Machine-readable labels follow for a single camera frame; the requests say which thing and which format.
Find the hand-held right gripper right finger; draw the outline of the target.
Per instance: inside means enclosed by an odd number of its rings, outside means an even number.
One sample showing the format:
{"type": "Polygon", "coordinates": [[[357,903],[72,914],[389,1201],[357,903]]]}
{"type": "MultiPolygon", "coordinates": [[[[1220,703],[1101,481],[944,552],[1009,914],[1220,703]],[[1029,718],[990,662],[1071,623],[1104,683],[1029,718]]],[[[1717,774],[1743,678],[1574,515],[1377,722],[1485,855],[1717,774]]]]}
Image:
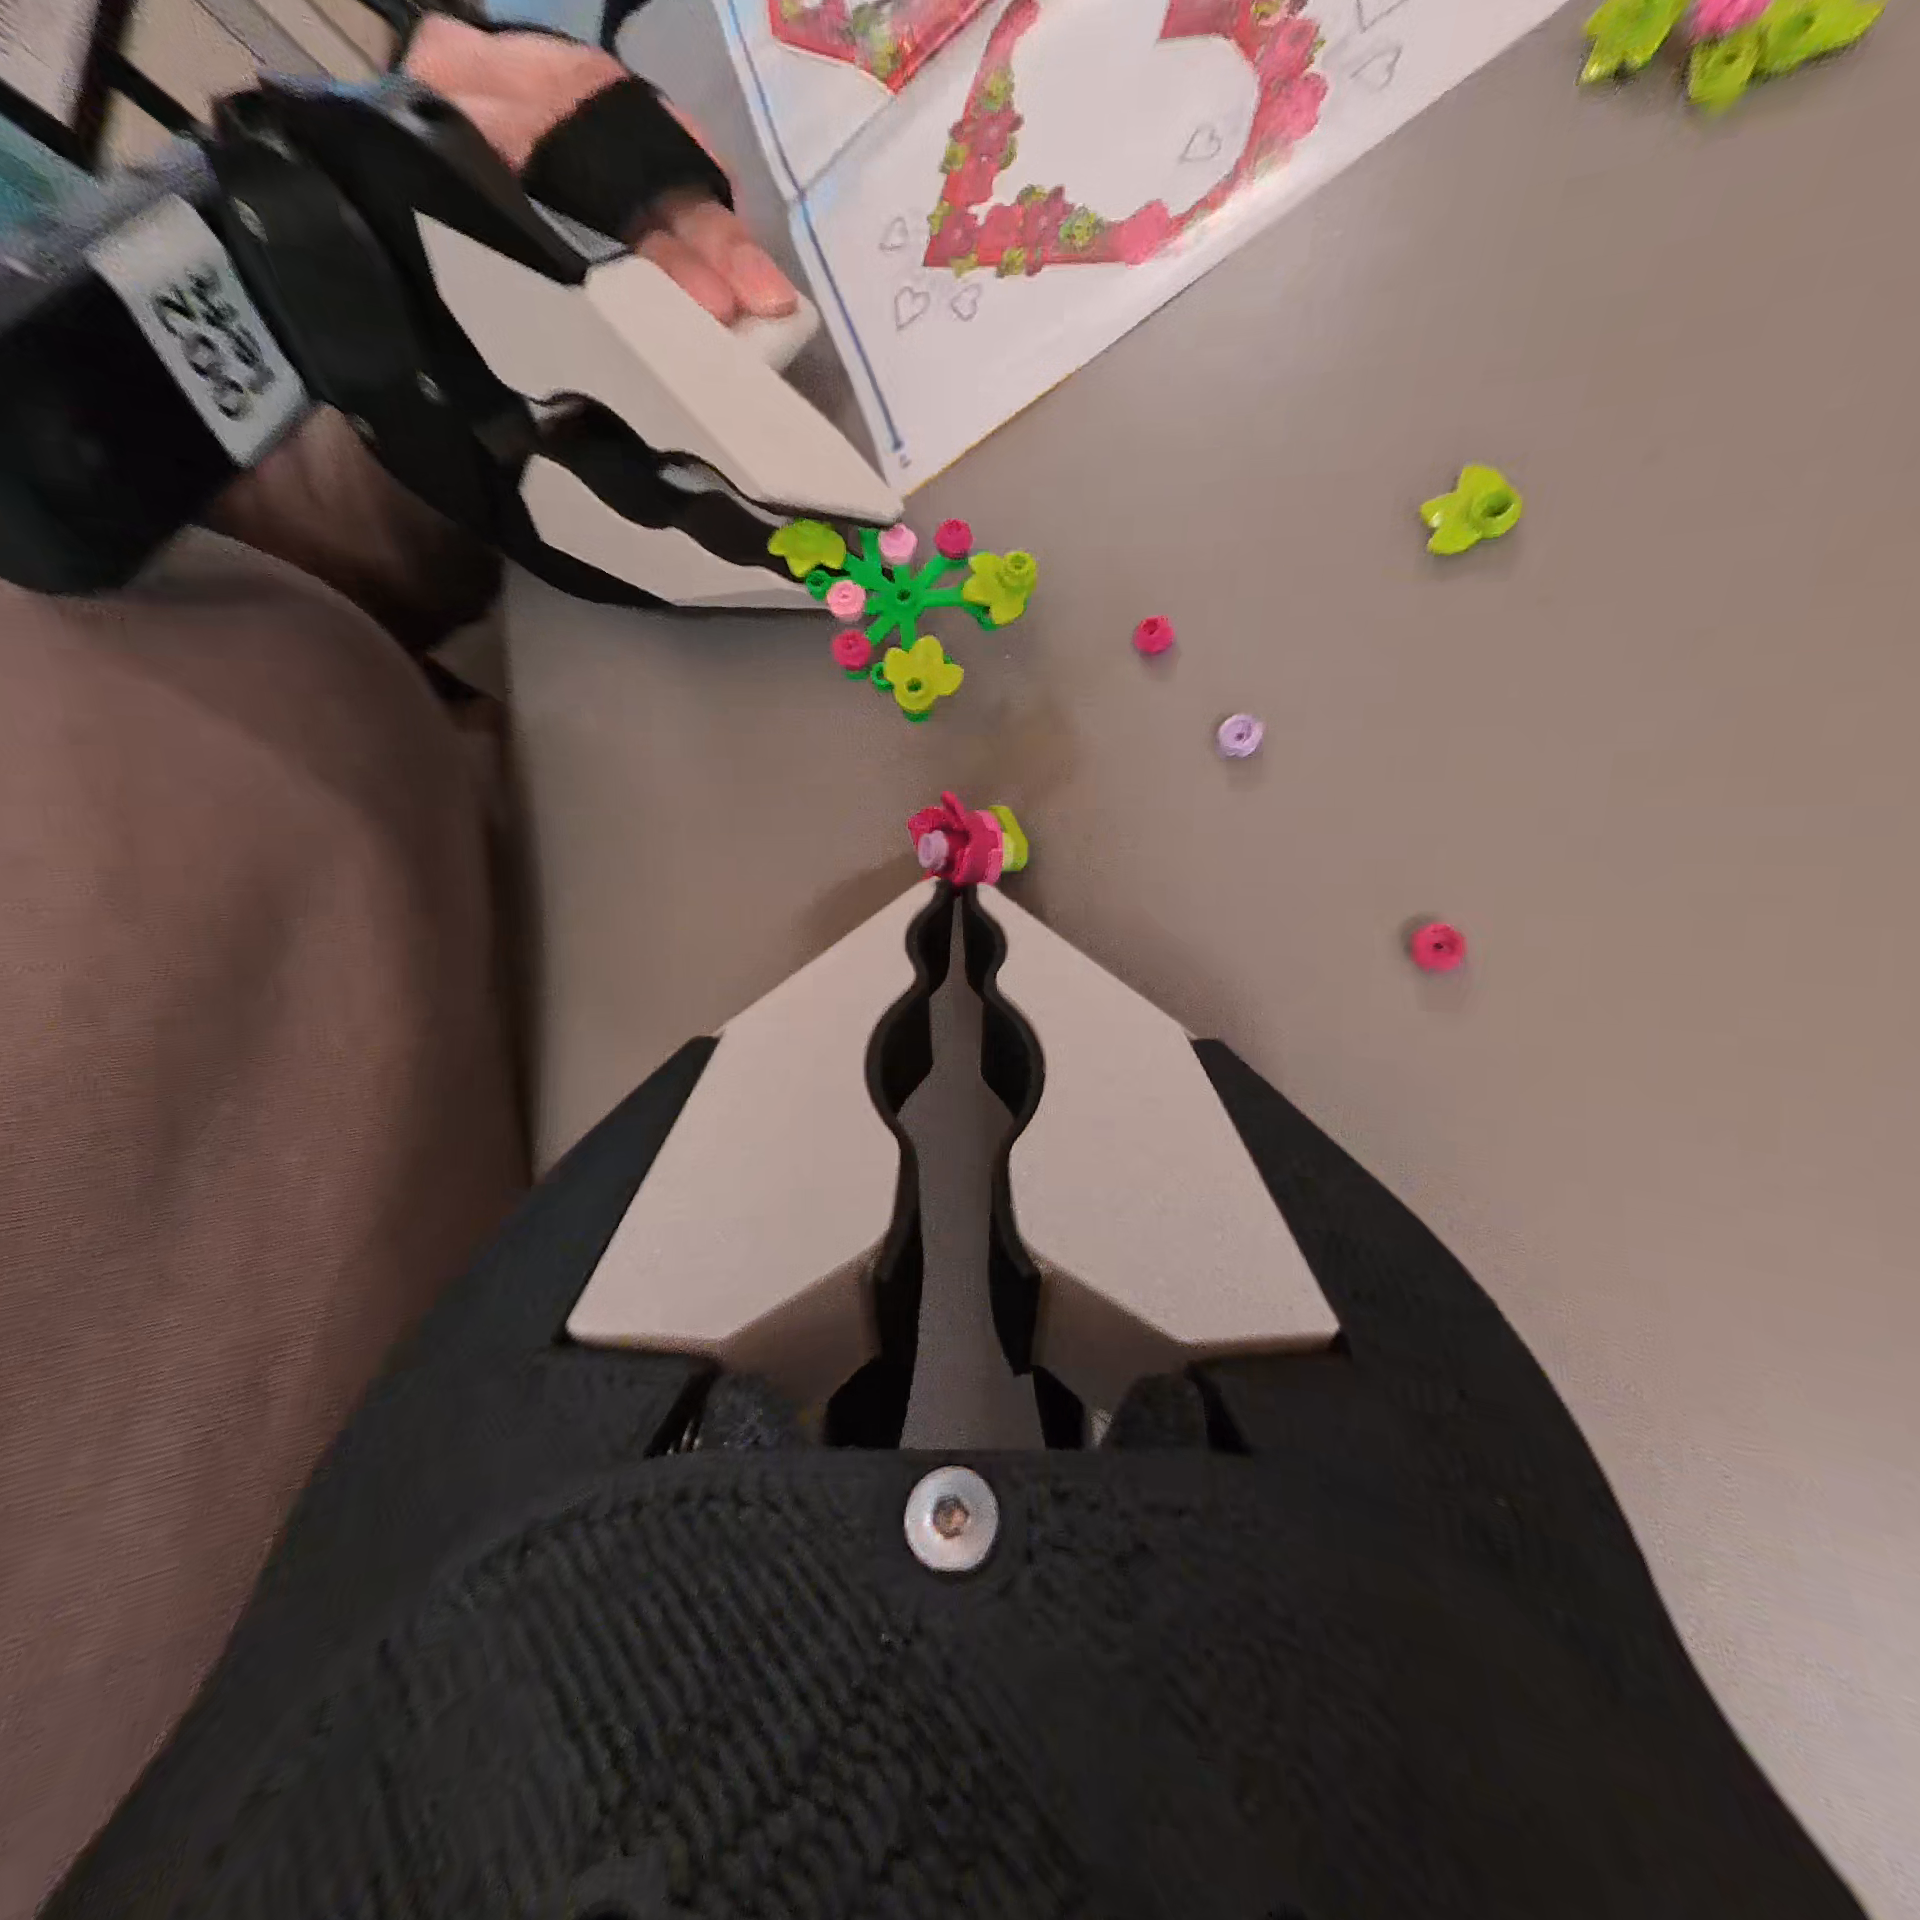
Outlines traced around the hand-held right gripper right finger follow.
{"type": "Polygon", "coordinates": [[[1336,1316],[1195,1035],[1014,898],[960,894],[991,1167],[991,1324],[1041,1442],[1142,1379],[1327,1354],[1336,1316]]]}

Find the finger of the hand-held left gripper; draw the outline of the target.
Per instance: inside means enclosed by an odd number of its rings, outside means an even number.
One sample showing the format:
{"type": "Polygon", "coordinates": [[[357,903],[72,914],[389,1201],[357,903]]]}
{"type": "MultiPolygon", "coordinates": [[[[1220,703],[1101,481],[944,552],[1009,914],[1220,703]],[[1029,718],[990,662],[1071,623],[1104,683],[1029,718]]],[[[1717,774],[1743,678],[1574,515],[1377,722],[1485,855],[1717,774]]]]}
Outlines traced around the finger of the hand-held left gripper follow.
{"type": "Polygon", "coordinates": [[[605,500],[589,481],[565,462],[532,452],[518,468],[518,503],[542,550],[587,569],[596,588],[571,588],[603,607],[663,607],[678,610],[817,610],[804,582],[765,552],[752,560],[731,558],[720,536],[695,534],[691,511],[727,507],[747,534],[768,538],[777,520],[740,494],[720,468],[691,456],[673,456],[660,474],[647,471],[665,494],[645,503],[660,521],[630,520],[605,500]]]}
{"type": "Polygon", "coordinates": [[[761,507],[900,516],[870,462],[654,262],[609,257],[561,284],[423,214],[416,231],[445,311],[517,396],[598,403],[761,507]]]}

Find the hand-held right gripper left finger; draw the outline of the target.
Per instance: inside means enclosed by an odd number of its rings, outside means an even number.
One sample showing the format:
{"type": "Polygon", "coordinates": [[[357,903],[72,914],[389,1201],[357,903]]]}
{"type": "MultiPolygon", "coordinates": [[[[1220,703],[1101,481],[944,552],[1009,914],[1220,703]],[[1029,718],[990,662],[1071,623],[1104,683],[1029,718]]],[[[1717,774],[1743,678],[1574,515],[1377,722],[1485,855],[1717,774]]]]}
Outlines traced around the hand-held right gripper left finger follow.
{"type": "Polygon", "coordinates": [[[823,1441],[896,1450],[920,1342],[920,1168],[953,889],[900,898],[734,1015],[566,1316],[609,1354],[765,1380],[823,1441]]]}

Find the green lego stem with flowers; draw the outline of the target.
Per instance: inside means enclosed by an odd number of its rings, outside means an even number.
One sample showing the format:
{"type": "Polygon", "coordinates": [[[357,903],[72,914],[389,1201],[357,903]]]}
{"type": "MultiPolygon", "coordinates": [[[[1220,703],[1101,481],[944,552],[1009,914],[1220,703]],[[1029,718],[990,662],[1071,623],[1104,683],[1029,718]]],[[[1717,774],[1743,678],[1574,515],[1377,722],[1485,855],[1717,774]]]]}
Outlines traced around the green lego stem with flowers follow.
{"type": "Polygon", "coordinates": [[[977,545],[968,520],[940,520],[928,536],[905,521],[841,531],[827,520],[783,520],[764,552],[788,586],[831,617],[831,664],[920,728],[965,681],[961,659],[935,632],[965,619],[982,633],[1012,630],[1039,590],[1039,560],[1021,547],[977,545]]]}

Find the magenta lego rose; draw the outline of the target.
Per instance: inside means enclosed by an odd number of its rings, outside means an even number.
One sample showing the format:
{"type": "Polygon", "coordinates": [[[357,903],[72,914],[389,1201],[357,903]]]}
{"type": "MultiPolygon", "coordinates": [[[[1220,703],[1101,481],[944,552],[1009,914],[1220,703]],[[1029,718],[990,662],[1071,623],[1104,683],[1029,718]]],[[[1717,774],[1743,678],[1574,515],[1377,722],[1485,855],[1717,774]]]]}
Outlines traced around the magenta lego rose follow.
{"type": "Polygon", "coordinates": [[[1020,875],[1030,858],[1027,833],[1009,808],[971,808],[953,793],[915,812],[905,833],[920,874],[955,889],[999,886],[1020,875]]]}

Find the lego instruction booklet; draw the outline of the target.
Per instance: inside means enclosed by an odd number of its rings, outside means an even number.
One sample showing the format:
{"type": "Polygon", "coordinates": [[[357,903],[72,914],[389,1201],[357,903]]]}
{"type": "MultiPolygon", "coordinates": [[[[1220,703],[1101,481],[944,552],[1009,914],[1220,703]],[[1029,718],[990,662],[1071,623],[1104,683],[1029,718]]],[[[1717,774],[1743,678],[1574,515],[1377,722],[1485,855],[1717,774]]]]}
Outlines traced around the lego instruction booklet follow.
{"type": "Polygon", "coordinates": [[[880,471],[926,486],[1539,3],[720,3],[880,471]]]}

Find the lime lego leaf piece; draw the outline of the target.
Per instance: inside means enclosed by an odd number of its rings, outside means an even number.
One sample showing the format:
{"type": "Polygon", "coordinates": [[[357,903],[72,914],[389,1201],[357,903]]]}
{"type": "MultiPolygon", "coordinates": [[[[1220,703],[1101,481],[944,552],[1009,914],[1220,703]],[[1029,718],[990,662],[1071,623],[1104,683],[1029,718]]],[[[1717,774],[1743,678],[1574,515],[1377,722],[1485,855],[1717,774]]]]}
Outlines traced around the lime lego leaf piece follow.
{"type": "Polygon", "coordinates": [[[1452,560],[1502,540],[1524,515],[1521,492],[1489,465],[1462,465],[1454,488],[1429,497],[1419,511],[1427,554],[1452,560]]]}

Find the person's left hand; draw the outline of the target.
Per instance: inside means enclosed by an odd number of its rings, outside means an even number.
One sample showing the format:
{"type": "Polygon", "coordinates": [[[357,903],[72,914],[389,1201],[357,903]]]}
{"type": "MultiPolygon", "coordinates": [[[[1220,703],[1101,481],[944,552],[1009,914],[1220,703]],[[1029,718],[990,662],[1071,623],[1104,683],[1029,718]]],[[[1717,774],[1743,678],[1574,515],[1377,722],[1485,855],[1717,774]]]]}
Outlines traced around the person's left hand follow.
{"type": "Polygon", "coordinates": [[[800,311],[709,144],[609,52],[428,16],[403,66],[478,128],[534,202],[649,259],[716,321],[800,311]]]}

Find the lime leaves with pink flower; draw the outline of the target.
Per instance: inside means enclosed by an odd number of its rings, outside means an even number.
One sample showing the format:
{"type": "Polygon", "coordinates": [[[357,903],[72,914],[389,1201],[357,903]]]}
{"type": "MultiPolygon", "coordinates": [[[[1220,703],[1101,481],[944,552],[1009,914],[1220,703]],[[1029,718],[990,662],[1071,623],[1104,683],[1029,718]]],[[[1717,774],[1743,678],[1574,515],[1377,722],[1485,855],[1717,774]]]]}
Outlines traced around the lime leaves with pink flower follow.
{"type": "Polygon", "coordinates": [[[1872,34],[1884,3],[1605,3],[1583,26],[1583,87],[1683,56],[1686,100],[1726,112],[1756,86],[1835,60],[1872,34]]]}

